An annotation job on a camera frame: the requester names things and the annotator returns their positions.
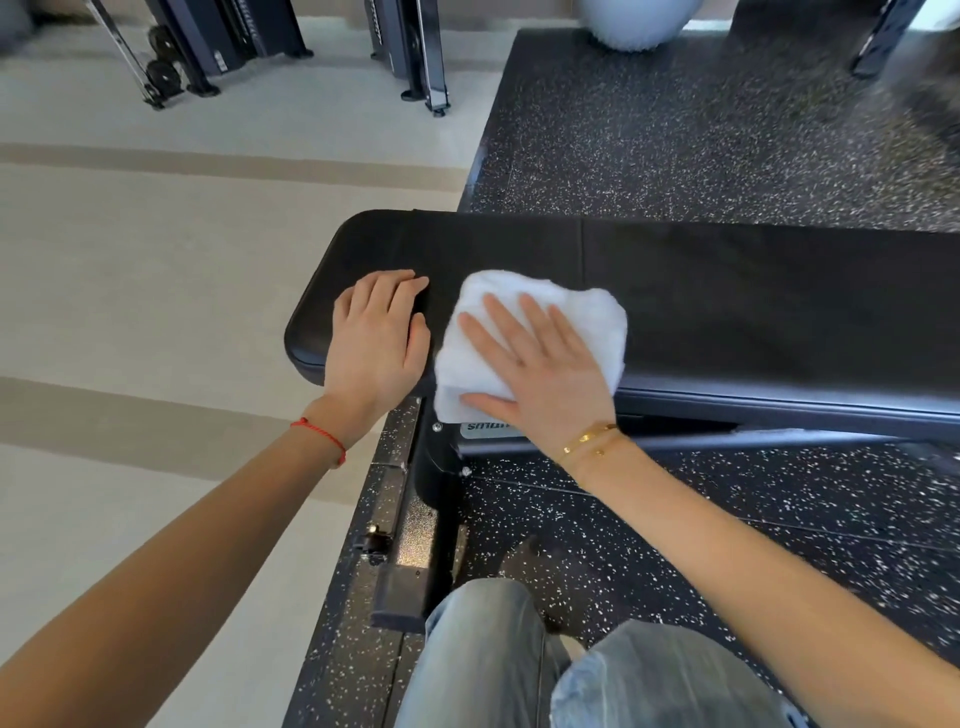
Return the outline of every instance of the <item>jeans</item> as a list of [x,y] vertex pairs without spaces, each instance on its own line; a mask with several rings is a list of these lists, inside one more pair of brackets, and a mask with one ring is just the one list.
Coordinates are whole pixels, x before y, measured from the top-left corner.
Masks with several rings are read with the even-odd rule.
[[470,581],[427,621],[396,728],[805,728],[727,649],[631,620],[571,664],[526,588]]

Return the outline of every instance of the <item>beige floor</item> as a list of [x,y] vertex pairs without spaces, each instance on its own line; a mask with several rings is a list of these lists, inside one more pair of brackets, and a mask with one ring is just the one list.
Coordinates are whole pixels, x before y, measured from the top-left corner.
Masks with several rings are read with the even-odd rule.
[[[512,34],[444,37],[440,120],[365,33],[304,34],[313,61],[162,112],[97,28],[0,60],[0,661],[318,394],[282,333],[345,219],[457,205]],[[279,725],[375,438],[155,725]]]

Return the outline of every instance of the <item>folded cloth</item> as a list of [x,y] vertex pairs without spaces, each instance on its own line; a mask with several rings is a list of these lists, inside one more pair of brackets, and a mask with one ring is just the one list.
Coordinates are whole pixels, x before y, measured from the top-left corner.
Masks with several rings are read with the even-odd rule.
[[608,291],[601,288],[570,291],[549,280],[529,279],[519,273],[481,271],[464,280],[453,316],[446,326],[444,344],[437,354],[434,407],[438,420],[442,423],[495,422],[483,412],[460,402],[460,395],[466,392],[483,392],[508,400],[513,398],[510,388],[480,357],[457,323],[461,312],[470,313],[497,341],[505,344],[483,306],[483,297],[487,293],[493,293],[528,329],[530,322],[518,300],[521,293],[529,293],[544,310],[550,304],[556,305],[597,360],[611,394],[616,390],[623,375],[627,312]]

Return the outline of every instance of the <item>weight bench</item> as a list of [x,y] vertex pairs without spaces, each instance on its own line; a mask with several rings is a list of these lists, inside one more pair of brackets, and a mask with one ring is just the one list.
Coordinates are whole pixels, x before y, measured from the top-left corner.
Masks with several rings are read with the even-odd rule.
[[[323,384],[333,302],[372,270],[430,277],[439,349],[464,278],[502,268],[606,288],[627,310],[621,429],[647,450],[960,442],[960,234],[372,210],[346,221],[286,329]],[[431,361],[405,483],[362,543],[372,624],[422,632],[453,582],[471,458],[532,452],[508,427],[441,425]]]

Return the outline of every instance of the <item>person's left arm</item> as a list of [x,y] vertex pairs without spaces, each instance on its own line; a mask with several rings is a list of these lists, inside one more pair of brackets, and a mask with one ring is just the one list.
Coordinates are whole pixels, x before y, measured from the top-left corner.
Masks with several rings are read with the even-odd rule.
[[[426,279],[374,273],[337,300],[324,395],[303,416],[349,448],[417,383]],[[292,427],[161,529],[0,667],[0,722],[145,725],[206,649],[340,448]]]

